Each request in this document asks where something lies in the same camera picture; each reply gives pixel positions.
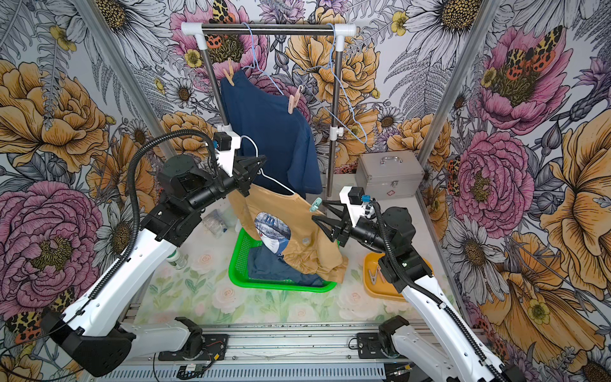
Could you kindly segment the teal clothespin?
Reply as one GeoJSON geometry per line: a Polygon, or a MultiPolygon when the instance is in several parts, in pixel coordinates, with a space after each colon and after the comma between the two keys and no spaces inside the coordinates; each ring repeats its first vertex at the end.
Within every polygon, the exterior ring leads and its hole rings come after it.
{"type": "Polygon", "coordinates": [[[311,213],[321,212],[323,210],[323,200],[321,197],[316,197],[310,205],[309,211],[311,213]]]}

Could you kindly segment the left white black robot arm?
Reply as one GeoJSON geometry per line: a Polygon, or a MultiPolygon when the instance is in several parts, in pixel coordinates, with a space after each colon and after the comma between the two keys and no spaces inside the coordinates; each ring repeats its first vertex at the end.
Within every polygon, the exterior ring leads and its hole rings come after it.
{"type": "Polygon", "coordinates": [[[123,309],[155,270],[189,238],[201,215],[214,202],[250,185],[265,156],[237,157],[232,174],[208,173],[188,155],[165,162],[158,175],[159,204],[135,229],[137,238],[79,300],[63,313],[44,314],[46,334],[94,377],[103,377],[124,361],[152,353],[175,353],[194,359],[204,348],[200,326],[184,317],[137,328],[121,322],[123,309]]]}

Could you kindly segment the tan t-shirt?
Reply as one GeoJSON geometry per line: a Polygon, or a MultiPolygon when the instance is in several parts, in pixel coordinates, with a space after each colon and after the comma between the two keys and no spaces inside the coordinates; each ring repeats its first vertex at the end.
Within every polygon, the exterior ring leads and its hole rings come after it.
{"type": "Polygon", "coordinates": [[[234,213],[248,235],[282,257],[296,271],[342,283],[348,267],[335,242],[316,225],[310,204],[297,194],[282,195],[252,186],[248,196],[233,191],[228,196],[234,213]]]}

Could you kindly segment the slate blue t-shirt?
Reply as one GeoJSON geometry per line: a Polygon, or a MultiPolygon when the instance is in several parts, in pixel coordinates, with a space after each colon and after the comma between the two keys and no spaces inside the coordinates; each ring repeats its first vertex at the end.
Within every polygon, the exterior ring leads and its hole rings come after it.
{"type": "Polygon", "coordinates": [[[262,281],[291,283],[301,287],[323,287],[322,278],[316,274],[302,274],[283,257],[277,256],[264,245],[251,248],[248,254],[248,277],[262,281]]]}

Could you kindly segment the white clothespin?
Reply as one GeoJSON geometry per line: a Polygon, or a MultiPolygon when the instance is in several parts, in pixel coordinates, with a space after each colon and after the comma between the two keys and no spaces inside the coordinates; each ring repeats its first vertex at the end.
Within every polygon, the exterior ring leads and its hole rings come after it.
{"type": "Polygon", "coordinates": [[[368,269],[368,274],[369,274],[370,283],[371,283],[372,285],[376,285],[376,282],[377,282],[377,274],[378,274],[377,269],[374,269],[374,270],[372,270],[372,269],[368,269]]]}

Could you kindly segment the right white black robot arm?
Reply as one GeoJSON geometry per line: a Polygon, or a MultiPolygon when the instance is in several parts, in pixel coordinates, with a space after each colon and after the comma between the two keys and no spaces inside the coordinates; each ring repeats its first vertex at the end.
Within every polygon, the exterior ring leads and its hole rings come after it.
{"type": "Polygon", "coordinates": [[[453,308],[434,273],[413,245],[415,227],[406,208],[382,211],[376,201],[361,205],[323,201],[332,215],[315,216],[324,234],[344,246],[350,239],[381,254],[383,277],[411,304],[438,341],[432,345],[405,318],[379,327],[385,352],[415,363],[433,381],[523,381],[517,366],[504,364],[453,308]]]}

